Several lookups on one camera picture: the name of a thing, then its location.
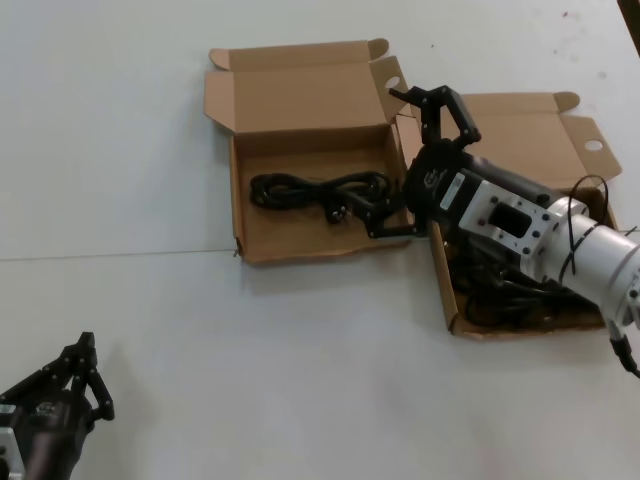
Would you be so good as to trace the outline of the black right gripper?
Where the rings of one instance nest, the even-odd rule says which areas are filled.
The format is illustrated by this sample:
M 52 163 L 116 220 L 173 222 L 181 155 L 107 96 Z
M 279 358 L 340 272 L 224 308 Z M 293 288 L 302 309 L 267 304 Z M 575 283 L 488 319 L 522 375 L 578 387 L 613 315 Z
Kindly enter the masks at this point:
M 402 193 L 377 202 L 349 196 L 351 213 L 371 239 L 426 238 L 432 221 L 464 235 L 541 235 L 556 219 L 556 193 L 521 175 L 498 167 L 463 149 L 482 135 L 462 97 L 443 85 L 432 90 L 395 88 L 389 94 L 418 107 L 421 140 L 407 171 Z M 441 110 L 445 108 L 459 130 L 452 142 L 441 142 Z M 398 226 L 386 222 L 396 214 L 414 220 Z

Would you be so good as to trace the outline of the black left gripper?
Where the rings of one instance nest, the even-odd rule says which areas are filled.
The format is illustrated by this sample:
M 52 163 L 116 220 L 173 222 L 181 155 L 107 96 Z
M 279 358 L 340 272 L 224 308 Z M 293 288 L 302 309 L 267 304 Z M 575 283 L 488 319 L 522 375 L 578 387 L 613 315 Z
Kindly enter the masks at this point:
M 94 423 L 115 418 L 97 364 L 95 336 L 83 332 L 56 359 L 1 394 L 9 401 L 10 479 L 71 477 Z M 68 385 L 78 396 L 65 390 Z

